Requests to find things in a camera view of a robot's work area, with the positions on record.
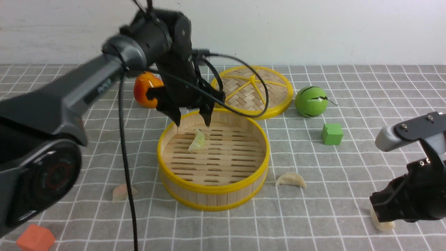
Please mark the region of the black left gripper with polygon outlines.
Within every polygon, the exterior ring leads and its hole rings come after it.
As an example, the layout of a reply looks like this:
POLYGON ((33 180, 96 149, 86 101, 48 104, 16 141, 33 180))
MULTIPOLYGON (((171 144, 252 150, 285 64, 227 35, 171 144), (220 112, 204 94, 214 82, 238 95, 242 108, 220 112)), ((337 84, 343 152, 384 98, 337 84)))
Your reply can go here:
POLYGON ((164 86, 148 90, 148 99, 157 99, 157 107, 164 105, 163 113, 179 127, 181 108, 199 108, 206 127, 210 126, 214 103, 224 101, 225 93, 221 78, 217 77, 217 88, 213 88, 200 72, 199 66, 207 65, 216 76, 216 69, 206 59, 210 52, 192 52, 185 58, 169 52, 155 61, 156 73, 164 86))

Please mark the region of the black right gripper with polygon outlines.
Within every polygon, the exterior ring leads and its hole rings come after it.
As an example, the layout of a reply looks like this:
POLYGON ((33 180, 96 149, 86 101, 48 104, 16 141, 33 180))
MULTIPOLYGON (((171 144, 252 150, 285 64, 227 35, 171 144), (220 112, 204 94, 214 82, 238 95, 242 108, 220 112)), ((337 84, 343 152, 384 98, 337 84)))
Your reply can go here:
POLYGON ((428 159, 406 165, 408 173, 394 178, 370 196, 378 222, 436 221, 445 218, 445 171, 428 159))

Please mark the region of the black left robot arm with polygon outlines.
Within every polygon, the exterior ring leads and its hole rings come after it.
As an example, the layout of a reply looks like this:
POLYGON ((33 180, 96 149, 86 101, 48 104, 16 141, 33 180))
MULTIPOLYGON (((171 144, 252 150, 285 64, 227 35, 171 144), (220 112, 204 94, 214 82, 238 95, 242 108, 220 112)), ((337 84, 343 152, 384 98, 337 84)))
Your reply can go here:
POLYGON ((210 124, 213 101, 199 86, 191 21, 181 12, 138 11, 102 53, 45 86, 1 101, 1 237, 61 200, 82 167, 83 115, 118 78, 153 64, 164 86, 148 92, 180 124, 180 108, 199 108, 210 124))

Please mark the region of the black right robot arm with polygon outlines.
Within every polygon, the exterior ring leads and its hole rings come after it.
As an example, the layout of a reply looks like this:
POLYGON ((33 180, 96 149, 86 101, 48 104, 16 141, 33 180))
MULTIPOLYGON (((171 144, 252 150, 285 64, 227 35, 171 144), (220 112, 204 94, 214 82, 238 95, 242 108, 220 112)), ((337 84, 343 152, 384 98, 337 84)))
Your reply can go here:
POLYGON ((435 221, 445 218, 445 139, 420 139, 426 157, 406 165, 407 173, 370 196, 379 222, 435 221))

